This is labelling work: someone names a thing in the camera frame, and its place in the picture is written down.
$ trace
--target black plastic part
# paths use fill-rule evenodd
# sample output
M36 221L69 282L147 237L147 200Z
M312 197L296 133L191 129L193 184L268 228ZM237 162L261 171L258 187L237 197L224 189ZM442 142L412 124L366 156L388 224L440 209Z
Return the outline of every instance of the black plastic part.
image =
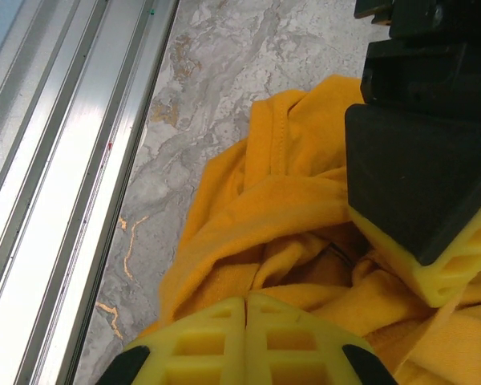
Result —
M481 122L481 43L371 43L362 94L378 106Z
M342 351L362 385L398 385L378 357L356 345L344 345Z
M390 37L481 40L481 0L395 0Z
M481 124L358 104L346 151L350 206L421 265L481 207Z
M150 355L147 346L136 346L117 355L96 385L131 385Z
M354 17L365 18L392 9L392 0L357 0Z

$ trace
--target gray marble countertop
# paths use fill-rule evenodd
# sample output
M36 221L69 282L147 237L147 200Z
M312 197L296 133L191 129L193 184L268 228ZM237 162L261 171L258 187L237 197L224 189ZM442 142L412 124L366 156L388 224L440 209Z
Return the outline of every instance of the gray marble countertop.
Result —
M387 30L354 20L354 3L180 0L75 383L95 383L157 319L203 167L247 135L253 101L361 75L367 43Z

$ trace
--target yellow shirt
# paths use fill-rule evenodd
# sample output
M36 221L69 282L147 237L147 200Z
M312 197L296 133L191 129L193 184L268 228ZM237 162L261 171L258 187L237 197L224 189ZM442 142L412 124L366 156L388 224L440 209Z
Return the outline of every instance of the yellow shirt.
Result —
M211 160L160 285L166 326L267 294L363 336L399 383L481 384L481 273L431 309L350 222L344 113L359 81L253 104L249 136Z

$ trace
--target yellow fabric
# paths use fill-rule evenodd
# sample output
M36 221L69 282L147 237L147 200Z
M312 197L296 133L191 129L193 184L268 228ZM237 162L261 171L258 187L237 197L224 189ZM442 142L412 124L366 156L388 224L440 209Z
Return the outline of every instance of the yellow fabric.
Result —
M249 137L204 170L147 331L257 292L365 337L400 383L481 384L481 274L432 310L350 223L344 113L361 101L334 76L255 102Z

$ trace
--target aluminum rail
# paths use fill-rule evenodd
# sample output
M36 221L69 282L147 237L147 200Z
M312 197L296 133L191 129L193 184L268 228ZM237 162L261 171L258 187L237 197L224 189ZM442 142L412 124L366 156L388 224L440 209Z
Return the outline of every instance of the aluminum rail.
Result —
M45 28L51 54L0 169L0 384L72 380L176 5L25 0L18 12L23 42L36 21L59 28Z

